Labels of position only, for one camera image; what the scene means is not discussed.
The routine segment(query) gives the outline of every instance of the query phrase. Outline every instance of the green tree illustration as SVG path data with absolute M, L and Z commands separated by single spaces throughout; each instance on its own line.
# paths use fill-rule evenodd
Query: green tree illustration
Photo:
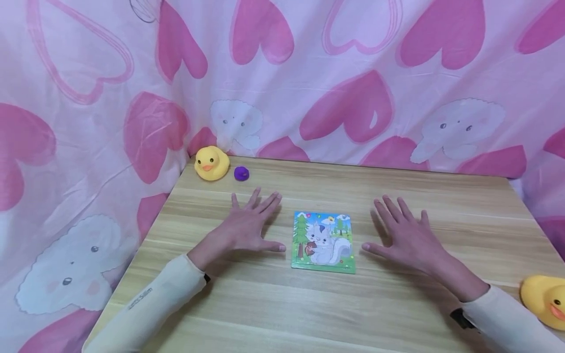
M 341 218 L 337 219 L 336 229 L 338 229 L 340 231 L 340 235 L 342 236 L 345 228 L 344 228 L 344 221 Z
M 306 217 L 304 217 L 304 215 L 300 215 L 298 216 L 296 223 L 294 223 L 293 242 L 295 244 L 308 242 L 308 238 L 306 237 L 307 232 L 308 232 L 308 222 L 306 221 Z

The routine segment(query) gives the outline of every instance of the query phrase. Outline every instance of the purple small object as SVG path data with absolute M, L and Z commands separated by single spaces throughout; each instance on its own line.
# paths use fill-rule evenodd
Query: purple small object
M 240 165 L 233 171 L 233 176 L 236 178 L 236 180 L 246 181 L 247 179 L 249 179 L 249 170 Z

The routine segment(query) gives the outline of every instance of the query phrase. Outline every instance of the hand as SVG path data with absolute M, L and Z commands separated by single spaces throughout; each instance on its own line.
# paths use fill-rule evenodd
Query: hand
M 392 246 L 365 243 L 364 250 L 426 273 L 463 303 L 472 302 L 489 290 L 487 283 L 441 246 L 425 210 L 417 220 L 402 198 L 398 198 L 400 210 L 388 196 L 384 195 L 383 201 L 386 208 L 378 199 L 375 207 L 392 237 Z
M 388 196 L 383 196 L 383 201 L 386 208 L 379 199 L 375 199 L 375 207 L 393 244 L 384 247 L 375 243 L 365 243 L 363 249 L 431 274 L 439 263 L 448 259 L 450 255 L 433 234 L 429 226 L 428 213 L 423 210 L 420 220 L 417 220 L 402 198 L 398 198 L 400 210 Z
M 261 236 L 265 221 L 280 204 L 282 196 L 274 192 L 256 206 L 260 191 L 261 188 L 255 189 L 243 207 L 240 207 L 236 195 L 232 194 L 229 215 L 188 253 L 196 267 L 204 270 L 210 262 L 232 250 L 286 251 L 284 244 L 265 240 Z

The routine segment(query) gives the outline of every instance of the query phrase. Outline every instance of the pink heart curtain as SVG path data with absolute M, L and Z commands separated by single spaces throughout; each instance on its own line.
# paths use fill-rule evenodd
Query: pink heart curtain
M 565 0 L 7 2 L 3 349 L 78 352 L 210 144 L 508 177 L 565 256 L 564 17 Z

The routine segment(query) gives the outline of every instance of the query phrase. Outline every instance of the wood grain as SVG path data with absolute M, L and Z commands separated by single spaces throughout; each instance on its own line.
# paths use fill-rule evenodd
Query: wood grain
M 428 210 L 445 247 L 481 278 L 518 297 L 531 274 L 565 277 L 559 255 L 504 178 L 232 158 L 216 182 L 189 164 L 126 271 L 89 340 L 172 258 L 219 225 L 230 193 L 283 195 L 266 237 L 287 245 L 296 210 L 348 213 L 357 274 L 291 269 L 287 254 L 232 254 L 213 264 L 202 293 L 173 314 L 147 352 L 483 352 L 475 332 L 449 318 L 457 301 L 422 274 L 363 254 L 380 242 L 374 197 L 402 196 Z

